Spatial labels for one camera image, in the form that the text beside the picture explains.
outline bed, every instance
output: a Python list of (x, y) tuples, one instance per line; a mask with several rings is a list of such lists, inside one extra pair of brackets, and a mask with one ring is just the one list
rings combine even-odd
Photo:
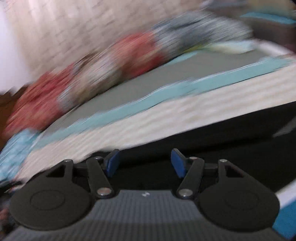
[(289, 65), (277, 71), (204, 93), (190, 92), (160, 101), (104, 125), (77, 128), (81, 126), (81, 122), (90, 122), (97, 112), (105, 113), (134, 100), (141, 100), (161, 86), (174, 84), (180, 79), (194, 77), (200, 80), (220, 72), (245, 68), (262, 57), (291, 54), (287, 49), (266, 41), (256, 43), (256, 50), (241, 55), (200, 52), (186, 60), (161, 66), (73, 109), (40, 135), (17, 178), (28, 180), (37, 172), (63, 159), (70, 158), (80, 162), (97, 150), (126, 149), (296, 101), (292, 91), (296, 87), (296, 69), (293, 57), (290, 56)]

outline metal screw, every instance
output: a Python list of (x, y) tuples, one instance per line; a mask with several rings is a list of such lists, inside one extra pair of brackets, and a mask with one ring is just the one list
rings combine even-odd
[(190, 197), (193, 194), (193, 191), (187, 188), (179, 190), (179, 195), (181, 197)]
[(97, 190), (97, 193), (100, 196), (107, 196), (112, 193), (112, 190), (110, 188), (100, 188)]

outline blue plastic part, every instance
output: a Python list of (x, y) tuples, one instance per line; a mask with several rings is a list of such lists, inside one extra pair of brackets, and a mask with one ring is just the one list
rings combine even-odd
[(172, 150), (171, 155), (170, 155), (170, 160), (172, 162), (172, 165), (173, 165), (178, 177), (184, 178), (187, 173), (184, 158), (182, 156), (180, 156), (177, 151)]
[(119, 151), (118, 151), (108, 161), (107, 168), (106, 168), (106, 174), (108, 177), (112, 177), (115, 174), (119, 166), (119, 162), (120, 162), (120, 158), (119, 158)]
[(296, 200), (280, 210), (273, 229), (287, 240), (296, 235)]

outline blue fabric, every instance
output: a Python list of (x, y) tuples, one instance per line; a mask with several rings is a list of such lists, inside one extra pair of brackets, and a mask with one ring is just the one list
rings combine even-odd
[(280, 210), (273, 229), (288, 240), (296, 235), (296, 200)]
[(277, 16), (273, 14), (260, 13), (260, 12), (249, 12), (241, 16), (241, 18), (261, 18), (272, 22), (281, 24), (295, 24), (296, 21), (290, 18)]
[(0, 153), (0, 181), (15, 177), (38, 135), (37, 131), (25, 129), (9, 139)]
[(267, 57), (245, 67), (210, 75), (198, 80), (185, 80), (164, 86), (148, 96), (109, 111), (98, 112), (89, 118), (81, 119), (73, 125), (42, 137), (34, 149), (42, 148), (51, 142), (63, 140), (72, 134), (94, 129), (147, 110), (163, 101), (188, 94), (200, 94), (226, 85), (231, 85), (259, 75), (273, 72), (289, 64), (288, 59)]

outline white wall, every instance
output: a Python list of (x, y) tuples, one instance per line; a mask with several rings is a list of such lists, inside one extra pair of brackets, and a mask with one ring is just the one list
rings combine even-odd
[(0, 1), (0, 92), (11, 88), (17, 91), (24, 84), (33, 82), (30, 71), (17, 49), (12, 29)]

